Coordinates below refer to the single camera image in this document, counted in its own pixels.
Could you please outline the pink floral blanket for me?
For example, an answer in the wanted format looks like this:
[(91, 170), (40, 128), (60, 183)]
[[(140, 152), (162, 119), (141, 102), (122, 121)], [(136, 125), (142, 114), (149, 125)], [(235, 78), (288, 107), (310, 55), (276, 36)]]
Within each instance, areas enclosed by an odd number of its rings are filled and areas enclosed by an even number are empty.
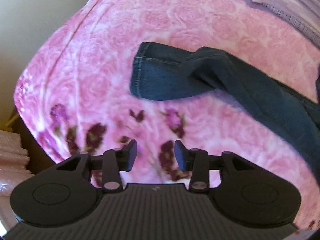
[(15, 88), (20, 116), (53, 161), (135, 139), (138, 155), (123, 182), (188, 183), (175, 140), (214, 155), (232, 151), (293, 183), (302, 195), (296, 225), (319, 228), (319, 188), (306, 163), (231, 96), (214, 90), (152, 102), (131, 95), (142, 42), (222, 49), (317, 99), (319, 50), (250, 0), (89, 0), (38, 50)]

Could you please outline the pink plastic bag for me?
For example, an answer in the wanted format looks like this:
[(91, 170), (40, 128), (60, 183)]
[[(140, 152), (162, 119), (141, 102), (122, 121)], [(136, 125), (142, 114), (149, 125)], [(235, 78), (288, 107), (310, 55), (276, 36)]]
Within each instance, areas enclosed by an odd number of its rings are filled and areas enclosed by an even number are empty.
[(22, 148), (20, 135), (1, 130), (1, 223), (6, 230), (17, 224), (10, 195), (18, 184), (33, 176), (26, 169), (28, 163), (28, 151)]

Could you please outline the dark blue jeans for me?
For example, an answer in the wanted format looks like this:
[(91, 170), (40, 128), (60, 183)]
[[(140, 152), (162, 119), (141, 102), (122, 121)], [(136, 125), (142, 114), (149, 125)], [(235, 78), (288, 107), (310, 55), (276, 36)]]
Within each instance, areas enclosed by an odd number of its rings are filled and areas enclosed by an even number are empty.
[(130, 92), (137, 98), (176, 100), (215, 89), (291, 144), (319, 177), (319, 104), (219, 49), (144, 42), (133, 59)]

